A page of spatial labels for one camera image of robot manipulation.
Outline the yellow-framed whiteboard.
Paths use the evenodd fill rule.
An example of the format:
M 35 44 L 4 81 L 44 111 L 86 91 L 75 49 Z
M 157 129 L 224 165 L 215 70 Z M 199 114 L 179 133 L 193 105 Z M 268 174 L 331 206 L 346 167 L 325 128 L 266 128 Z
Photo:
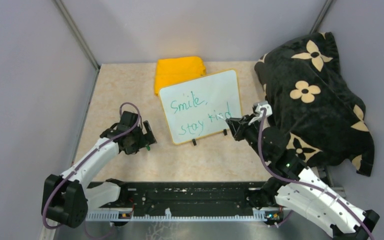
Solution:
M 217 114 L 227 119 L 243 115 L 234 69 L 163 87 L 158 96 L 175 145 L 228 130 Z

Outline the green whiteboard marker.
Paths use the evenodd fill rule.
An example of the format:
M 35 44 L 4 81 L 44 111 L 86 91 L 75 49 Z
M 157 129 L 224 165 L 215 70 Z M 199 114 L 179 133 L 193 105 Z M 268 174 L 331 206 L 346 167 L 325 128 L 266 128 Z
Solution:
M 226 121 L 226 120 L 227 120 L 227 118 L 226 118 L 224 115 L 222 115 L 222 114 L 217 114 L 216 116 L 217 116 L 219 119 L 223 120 L 223 121 Z

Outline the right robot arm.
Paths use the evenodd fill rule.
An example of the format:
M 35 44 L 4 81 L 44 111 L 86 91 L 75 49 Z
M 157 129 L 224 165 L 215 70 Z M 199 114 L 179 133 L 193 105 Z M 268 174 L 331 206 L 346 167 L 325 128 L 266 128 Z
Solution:
M 226 123 L 236 141 L 245 140 L 270 173 L 260 190 L 248 195 L 253 208 L 277 206 L 290 209 L 321 228 L 333 240 L 373 240 L 380 216 L 345 200 L 287 149 L 288 140 L 275 127 L 252 122 L 252 116 L 228 118 Z

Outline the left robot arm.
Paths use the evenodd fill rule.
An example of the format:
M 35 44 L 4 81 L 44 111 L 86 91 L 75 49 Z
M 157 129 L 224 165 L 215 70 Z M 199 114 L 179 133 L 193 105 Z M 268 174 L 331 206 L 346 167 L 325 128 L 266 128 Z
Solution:
M 114 203 L 124 207 L 130 193 L 119 180 L 106 180 L 89 187 L 95 176 L 120 153 L 134 155 L 150 149 L 157 140 L 151 125 L 139 113 L 123 111 L 119 122 L 104 130 L 95 145 L 73 166 L 59 175 L 50 174 L 44 181 L 41 216 L 47 229 L 62 225 L 79 227 L 90 210 Z

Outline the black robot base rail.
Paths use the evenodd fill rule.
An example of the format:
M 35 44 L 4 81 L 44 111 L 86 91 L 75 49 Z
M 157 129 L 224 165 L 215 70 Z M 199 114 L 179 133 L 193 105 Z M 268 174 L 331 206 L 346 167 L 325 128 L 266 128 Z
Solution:
M 264 181 L 121 182 L 120 196 L 86 215 L 88 222 L 262 222 L 286 220 L 286 209 L 265 194 Z

